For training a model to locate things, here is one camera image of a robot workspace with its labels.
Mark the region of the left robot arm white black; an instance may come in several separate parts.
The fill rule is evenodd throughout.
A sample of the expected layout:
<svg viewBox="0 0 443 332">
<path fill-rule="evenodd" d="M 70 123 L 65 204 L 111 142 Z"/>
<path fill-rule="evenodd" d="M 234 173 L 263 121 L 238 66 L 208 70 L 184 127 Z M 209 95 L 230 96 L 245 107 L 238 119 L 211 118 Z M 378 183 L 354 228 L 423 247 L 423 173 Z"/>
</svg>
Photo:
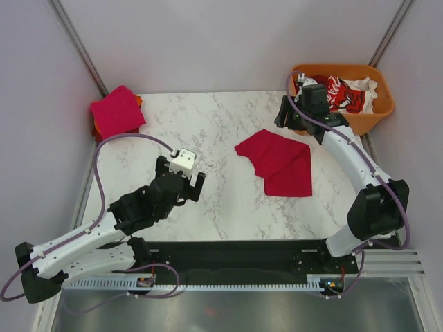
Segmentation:
<svg viewBox="0 0 443 332">
<path fill-rule="evenodd" d="M 42 245 L 19 244 L 15 254 L 28 303 L 43 302 L 87 277 L 149 269 L 152 256 L 147 243 L 134 233 L 166 219 L 174 207 L 199 200 L 206 175 L 200 172 L 195 184 L 190 183 L 195 159 L 187 149 L 170 160 L 159 156 L 152 182 L 121 196 L 99 223 L 90 222 Z"/>
</svg>

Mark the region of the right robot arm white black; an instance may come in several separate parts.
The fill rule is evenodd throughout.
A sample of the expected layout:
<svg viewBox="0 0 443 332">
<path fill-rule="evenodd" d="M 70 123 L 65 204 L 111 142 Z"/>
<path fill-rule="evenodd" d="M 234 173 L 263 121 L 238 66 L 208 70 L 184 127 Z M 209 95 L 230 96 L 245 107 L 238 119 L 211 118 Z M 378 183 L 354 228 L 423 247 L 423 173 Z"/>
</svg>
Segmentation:
<svg viewBox="0 0 443 332">
<path fill-rule="evenodd" d="M 329 112 L 323 85 L 303 84 L 296 97 L 284 95 L 274 122 L 279 128 L 313 136 L 336 159 L 356 192 L 346 225 L 326 238 L 325 250 L 317 254 L 321 270 L 333 272 L 342 257 L 369 243 L 380 243 L 382 236 L 409 230 L 409 186 L 404 180 L 393 180 L 371 159 L 341 113 Z"/>
</svg>

